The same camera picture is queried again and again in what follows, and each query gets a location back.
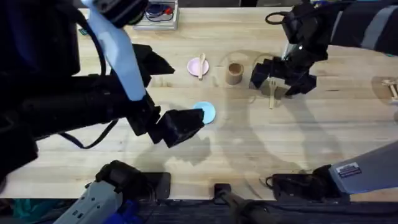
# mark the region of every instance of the wooden cup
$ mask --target wooden cup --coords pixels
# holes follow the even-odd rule
[[[230,85],[236,85],[242,81],[243,65],[232,62],[228,65],[225,75],[225,81]]]

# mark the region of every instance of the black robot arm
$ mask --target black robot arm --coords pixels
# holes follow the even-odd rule
[[[268,77],[285,80],[291,88],[285,93],[292,96],[306,94],[317,85],[310,75],[315,62],[328,59],[329,45],[371,49],[398,55],[398,5],[395,1],[356,2],[342,1],[315,7],[309,2],[294,6],[290,12],[275,12],[266,17],[272,25],[282,25],[290,44],[284,58],[274,57],[258,63],[251,81],[259,88]],[[278,22],[270,17],[281,15]]]

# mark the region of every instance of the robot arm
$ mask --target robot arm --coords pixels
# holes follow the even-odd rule
[[[0,182],[37,158],[36,141],[59,134],[82,148],[98,144],[120,118],[154,144],[175,146],[196,134],[203,110],[170,110],[163,116],[146,92],[151,75],[174,69],[147,45],[131,44],[122,26],[139,21],[147,0],[100,0],[86,22],[64,0],[0,1]],[[101,64],[100,75],[74,77],[80,70],[76,23],[88,28]],[[112,67],[105,75],[105,61]],[[83,146],[65,133],[110,123],[99,138]]]
[[[267,77],[285,80],[291,88],[286,95],[308,93],[316,86],[316,76],[310,67],[327,60],[328,45],[371,49],[398,55],[398,5],[394,1],[337,2],[314,8],[309,2],[295,6],[291,12],[277,12],[267,16],[270,24],[282,24],[290,44],[284,58],[275,57],[257,64],[252,82],[260,87]],[[282,15],[280,22],[269,21],[270,16]],[[307,200],[349,200],[350,194],[398,187],[394,171],[398,142],[367,154],[320,167],[313,174],[274,174],[274,196],[278,200],[298,197]]]
[[[127,200],[167,199],[169,173],[145,173],[120,161],[102,167],[95,181],[55,224],[104,223]]]
[[[283,57],[258,63],[251,81],[259,88],[268,77],[285,80],[292,96],[306,94],[317,85],[309,71],[315,62],[328,59],[329,45],[371,49],[398,55],[398,5],[394,1],[342,1],[315,8],[309,2],[293,7],[290,12],[275,12],[266,17],[270,24],[281,24],[291,46]],[[281,15],[280,22],[270,17]]]

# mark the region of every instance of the wooden utensil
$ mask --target wooden utensil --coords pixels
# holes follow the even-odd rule
[[[205,60],[206,60],[205,53],[200,54],[199,60],[200,60],[200,62],[199,62],[200,69],[199,69],[198,78],[199,78],[199,80],[202,80],[203,79],[203,63],[205,63]]]
[[[275,91],[276,91],[276,80],[275,78],[269,78],[269,109],[274,109],[275,104]]]

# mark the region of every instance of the black clamp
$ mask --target black clamp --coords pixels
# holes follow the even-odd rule
[[[269,77],[285,80],[285,84],[290,86],[285,96],[299,93],[306,94],[317,86],[317,77],[315,75],[310,75],[308,71],[291,70],[286,61],[280,57],[274,57],[272,60],[265,59],[263,63],[257,63],[250,81],[259,89]]]
[[[330,167],[319,167],[312,174],[274,174],[267,178],[272,180],[272,185],[266,184],[278,201],[349,202],[349,195],[341,192],[333,181]]]

